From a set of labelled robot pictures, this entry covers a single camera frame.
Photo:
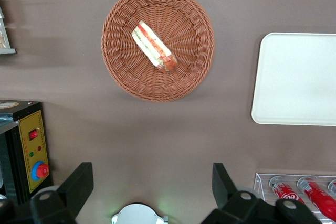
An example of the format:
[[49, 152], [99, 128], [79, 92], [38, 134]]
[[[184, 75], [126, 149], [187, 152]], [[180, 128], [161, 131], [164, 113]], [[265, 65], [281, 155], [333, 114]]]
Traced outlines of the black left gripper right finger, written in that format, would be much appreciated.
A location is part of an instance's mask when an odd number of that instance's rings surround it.
[[217, 204], [202, 223], [320, 223], [303, 203], [279, 199], [270, 205], [246, 190], [238, 190], [222, 163], [214, 163], [212, 192]]

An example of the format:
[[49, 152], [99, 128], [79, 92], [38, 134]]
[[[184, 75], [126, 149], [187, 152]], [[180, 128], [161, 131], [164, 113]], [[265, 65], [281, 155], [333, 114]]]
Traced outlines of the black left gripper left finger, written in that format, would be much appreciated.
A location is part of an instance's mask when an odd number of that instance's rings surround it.
[[92, 191], [92, 163], [83, 162], [56, 190], [43, 189], [19, 206], [1, 200], [1, 223], [76, 223]]

